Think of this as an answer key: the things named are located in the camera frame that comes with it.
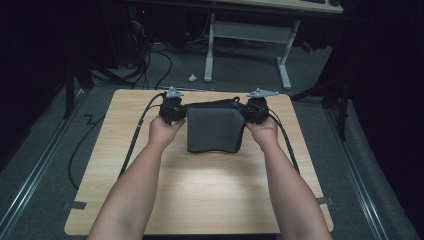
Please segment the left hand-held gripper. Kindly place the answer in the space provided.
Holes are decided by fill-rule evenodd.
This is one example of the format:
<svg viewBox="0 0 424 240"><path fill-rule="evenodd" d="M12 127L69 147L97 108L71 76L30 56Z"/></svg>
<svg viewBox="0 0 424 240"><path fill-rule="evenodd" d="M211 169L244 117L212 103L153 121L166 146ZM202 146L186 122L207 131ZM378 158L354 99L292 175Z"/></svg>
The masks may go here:
<svg viewBox="0 0 424 240"><path fill-rule="evenodd" d="M164 94L159 115L167 125L186 117L187 110L181 104L183 93L171 86Z"/></svg>

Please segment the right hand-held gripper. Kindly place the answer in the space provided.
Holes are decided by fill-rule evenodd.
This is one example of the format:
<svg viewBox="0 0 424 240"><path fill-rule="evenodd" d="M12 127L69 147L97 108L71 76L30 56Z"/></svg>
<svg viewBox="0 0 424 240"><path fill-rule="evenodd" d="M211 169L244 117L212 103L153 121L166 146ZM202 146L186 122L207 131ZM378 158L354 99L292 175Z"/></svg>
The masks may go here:
<svg viewBox="0 0 424 240"><path fill-rule="evenodd" d="M248 93L248 101L245 105L245 119L253 124L262 124L269 117L269 108L266 98L277 95L277 91L269 91L259 88Z"/></svg>

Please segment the yellow and grey cloth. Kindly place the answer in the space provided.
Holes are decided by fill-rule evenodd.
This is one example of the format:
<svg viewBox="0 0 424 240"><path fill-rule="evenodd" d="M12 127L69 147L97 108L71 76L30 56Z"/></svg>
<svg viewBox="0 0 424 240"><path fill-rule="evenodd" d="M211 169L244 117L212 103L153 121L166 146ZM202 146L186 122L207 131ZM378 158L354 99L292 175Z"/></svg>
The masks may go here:
<svg viewBox="0 0 424 240"><path fill-rule="evenodd" d="M187 107L187 151L237 153L245 119L239 98L192 103Z"/></svg>

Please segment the person's right hand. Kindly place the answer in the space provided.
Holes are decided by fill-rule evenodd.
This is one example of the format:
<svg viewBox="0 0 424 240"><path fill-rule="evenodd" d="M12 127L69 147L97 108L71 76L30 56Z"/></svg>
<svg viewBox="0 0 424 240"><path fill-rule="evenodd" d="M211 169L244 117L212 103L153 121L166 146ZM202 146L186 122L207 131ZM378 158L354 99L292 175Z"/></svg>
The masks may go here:
<svg viewBox="0 0 424 240"><path fill-rule="evenodd" d="M265 151L279 144L278 126L274 120L267 118L261 124L247 123L253 139Z"/></svg>

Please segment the person's left hand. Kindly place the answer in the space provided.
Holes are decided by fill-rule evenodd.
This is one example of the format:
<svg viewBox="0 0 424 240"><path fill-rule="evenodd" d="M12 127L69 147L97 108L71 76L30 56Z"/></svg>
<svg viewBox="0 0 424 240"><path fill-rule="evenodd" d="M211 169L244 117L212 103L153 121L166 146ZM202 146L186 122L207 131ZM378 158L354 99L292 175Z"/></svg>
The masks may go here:
<svg viewBox="0 0 424 240"><path fill-rule="evenodd" d="M164 150L173 142L185 122L186 120L183 119L168 125L161 116L156 116L149 126L148 144Z"/></svg>

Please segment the white-framed desk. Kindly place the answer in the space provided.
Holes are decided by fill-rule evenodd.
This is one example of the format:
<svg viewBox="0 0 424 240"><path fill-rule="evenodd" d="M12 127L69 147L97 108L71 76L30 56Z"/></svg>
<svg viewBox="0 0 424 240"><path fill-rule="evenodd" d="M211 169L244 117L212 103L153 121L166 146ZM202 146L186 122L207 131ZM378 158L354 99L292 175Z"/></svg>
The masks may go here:
<svg viewBox="0 0 424 240"><path fill-rule="evenodd" d="M323 14L338 16L343 8L333 0L211 0L211 6L226 4L228 7L263 7L265 10L276 10L278 13L287 11L294 14ZM215 13L209 16L208 51L205 60L204 81L213 79L214 40L216 38L278 43L284 45L282 55L276 58L282 86L285 90L291 89L286 61L295 40L300 18L295 17L290 26L278 26L276 23L243 23L238 20L216 20Z"/></svg>

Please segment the black metal stand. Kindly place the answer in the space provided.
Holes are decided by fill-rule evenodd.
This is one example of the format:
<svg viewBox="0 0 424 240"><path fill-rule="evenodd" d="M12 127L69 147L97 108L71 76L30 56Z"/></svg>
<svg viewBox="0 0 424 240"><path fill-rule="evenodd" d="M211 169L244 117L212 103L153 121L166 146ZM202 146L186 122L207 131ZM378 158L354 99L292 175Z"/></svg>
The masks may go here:
<svg viewBox="0 0 424 240"><path fill-rule="evenodd" d="M75 107L75 82L78 82L83 90L91 90L94 82L89 70L89 62L77 56L71 56L66 65L65 79L65 114L64 119L68 119Z"/></svg>
<svg viewBox="0 0 424 240"><path fill-rule="evenodd" d="M315 86L290 97L292 101L299 101L308 96L322 96L321 106L324 109L338 108L336 118L336 131L338 136L346 140L346 120L348 117L349 81L343 79L330 80L325 83L317 83Z"/></svg>

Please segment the dark computer tower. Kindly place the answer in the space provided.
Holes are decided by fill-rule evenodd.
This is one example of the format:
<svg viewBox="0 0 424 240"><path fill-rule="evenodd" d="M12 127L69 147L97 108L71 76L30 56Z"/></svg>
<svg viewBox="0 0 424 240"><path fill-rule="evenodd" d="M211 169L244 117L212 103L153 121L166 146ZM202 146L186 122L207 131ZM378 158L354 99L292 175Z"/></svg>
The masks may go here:
<svg viewBox="0 0 424 240"><path fill-rule="evenodd" d="M151 31L145 8L130 6L129 23L135 47L135 62L140 64L150 45Z"/></svg>

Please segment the metal floor rail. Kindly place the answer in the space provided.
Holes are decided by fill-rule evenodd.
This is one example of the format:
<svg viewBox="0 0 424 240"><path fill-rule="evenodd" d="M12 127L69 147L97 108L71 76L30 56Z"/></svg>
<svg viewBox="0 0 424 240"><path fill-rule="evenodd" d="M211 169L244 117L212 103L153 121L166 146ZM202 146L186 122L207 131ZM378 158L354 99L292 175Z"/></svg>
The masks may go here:
<svg viewBox="0 0 424 240"><path fill-rule="evenodd" d="M369 225L374 240L389 240L386 229L383 222L381 221L374 201L372 200L356 166L352 152L350 151L347 142L341 138L341 135L338 132L335 113L332 110L325 110L324 114L329 121L332 132L335 135L338 145L342 151L351 185L355 191L356 197Z"/></svg>
<svg viewBox="0 0 424 240"><path fill-rule="evenodd" d="M33 166L28 177L20 186L18 193L13 199L13 202L10 204L7 212L0 220L0 240L6 240L10 235L16 222L20 218L22 212L26 208L26 205L30 201L32 195L34 194L48 167L50 166L52 162L52 155L55 152L58 144L62 140L76 112L87 99L89 93L89 90L83 89L80 89L77 92L73 109L66 114L65 118L61 119L60 124L47 142L47 145L37 159L37 162Z"/></svg>

